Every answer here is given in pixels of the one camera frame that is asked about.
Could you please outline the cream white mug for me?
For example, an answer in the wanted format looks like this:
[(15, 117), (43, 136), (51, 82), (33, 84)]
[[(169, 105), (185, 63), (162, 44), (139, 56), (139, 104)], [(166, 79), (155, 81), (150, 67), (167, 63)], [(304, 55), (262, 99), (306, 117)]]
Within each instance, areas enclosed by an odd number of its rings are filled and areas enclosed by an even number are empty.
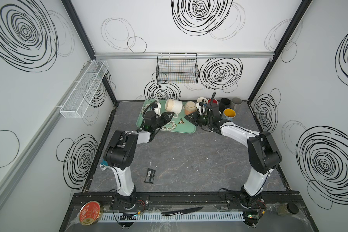
[(216, 99), (209, 99), (207, 103), (212, 105), (218, 105), (218, 101)]

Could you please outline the black mug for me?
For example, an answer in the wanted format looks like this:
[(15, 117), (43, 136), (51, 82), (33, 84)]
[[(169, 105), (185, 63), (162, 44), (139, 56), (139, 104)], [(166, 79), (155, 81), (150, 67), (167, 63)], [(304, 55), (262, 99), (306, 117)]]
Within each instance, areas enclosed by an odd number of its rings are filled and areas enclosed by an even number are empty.
[(231, 105), (231, 100), (230, 99), (228, 99), (228, 98), (221, 98), (219, 103), (218, 103), (219, 111), (221, 113), (223, 113), (225, 109), (230, 107), (230, 105)]

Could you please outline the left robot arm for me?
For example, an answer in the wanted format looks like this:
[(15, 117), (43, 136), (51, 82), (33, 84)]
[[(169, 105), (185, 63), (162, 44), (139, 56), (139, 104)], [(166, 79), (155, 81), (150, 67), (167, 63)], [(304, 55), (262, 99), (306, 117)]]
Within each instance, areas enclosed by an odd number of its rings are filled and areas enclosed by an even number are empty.
[(131, 164), (137, 145), (150, 143), (161, 128), (172, 121), (177, 113), (161, 112), (157, 100), (142, 113), (142, 122), (136, 130), (116, 130), (109, 141), (103, 160), (114, 173), (117, 183), (117, 201), (127, 209), (136, 203), (136, 187), (131, 176)]

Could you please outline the grey brown mug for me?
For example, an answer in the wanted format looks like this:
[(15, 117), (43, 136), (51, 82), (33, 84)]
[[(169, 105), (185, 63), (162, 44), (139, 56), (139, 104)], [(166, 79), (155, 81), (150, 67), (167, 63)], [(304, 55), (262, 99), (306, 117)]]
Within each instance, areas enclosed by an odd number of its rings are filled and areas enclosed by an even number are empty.
[(237, 113), (238, 110), (240, 109), (242, 103), (243, 103), (243, 101), (240, 98), (234, 97), (231, 99), (230, 108), (233, 109)]

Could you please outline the blue mug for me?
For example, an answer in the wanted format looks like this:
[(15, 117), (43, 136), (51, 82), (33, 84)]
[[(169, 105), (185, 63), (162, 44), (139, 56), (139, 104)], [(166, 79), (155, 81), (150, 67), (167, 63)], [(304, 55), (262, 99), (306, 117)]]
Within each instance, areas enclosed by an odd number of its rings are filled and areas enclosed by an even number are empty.
[(223, 111), (221, 118), (228, 121), (233, 121), (235, 116), (236, 116), (236, 112), (231, 108), (227, 108)]

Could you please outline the speckled cream mug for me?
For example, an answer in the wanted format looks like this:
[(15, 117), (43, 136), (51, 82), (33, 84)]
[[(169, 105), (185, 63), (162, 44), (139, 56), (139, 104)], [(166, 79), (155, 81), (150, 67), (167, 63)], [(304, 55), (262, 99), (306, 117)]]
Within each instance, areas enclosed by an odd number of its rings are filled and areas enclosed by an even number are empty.
[(165, 110), (167, 112), (174, 112), (180, 114), (182, 111), (183, 103), (179, 100), (168, 99), (165, 103)]

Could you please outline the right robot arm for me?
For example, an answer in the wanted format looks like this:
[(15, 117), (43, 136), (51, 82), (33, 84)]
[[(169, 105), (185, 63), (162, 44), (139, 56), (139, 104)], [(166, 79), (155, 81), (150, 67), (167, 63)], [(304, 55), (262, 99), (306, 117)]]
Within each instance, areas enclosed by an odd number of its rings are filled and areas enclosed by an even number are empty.
[(195, 126), (207, 126), (210, 132), (229, 137), (247, 147), (251, 170), (239, 192), (238, 202), (252, 208), (261, 198), (263, 186), (273, 170), (282, 161), (282, 155), (271, 133), (251, 131), (223, 119), (213, 102), (200, 103), (200, 109), (185, 116)]

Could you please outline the green floral tray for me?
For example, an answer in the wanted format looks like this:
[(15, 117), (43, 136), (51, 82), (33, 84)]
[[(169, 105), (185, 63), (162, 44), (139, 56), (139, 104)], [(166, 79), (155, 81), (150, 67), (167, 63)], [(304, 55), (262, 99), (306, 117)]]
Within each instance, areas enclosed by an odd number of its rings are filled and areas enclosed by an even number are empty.
[[(137, 127), (141, 126), (141, 123), (143, 121), (143, 117), (142, 117), (143, 112), (152, 102), (154, 102), (153, 99), (148, 99), (148, 100), (144, 101), (144, 103), (141, 107), (138, 119), (136, 121)], [(163, 126), (161, 131), (187, 133), (187, 134), (191, 134), (191, 133), (194, 133), (196, 131), (196, 126), (185, 119), (185, 116), (186, 116), (185, 115), (185, 105), (186, 105), (186, 103), (187, 102), (185, 102), (185, 101), (182, 102), (182, 104), (183, 104), (182, 111), (180, 112), (178, 117), (173, 118), (169, 123), (167, 123), (165, 126)]]

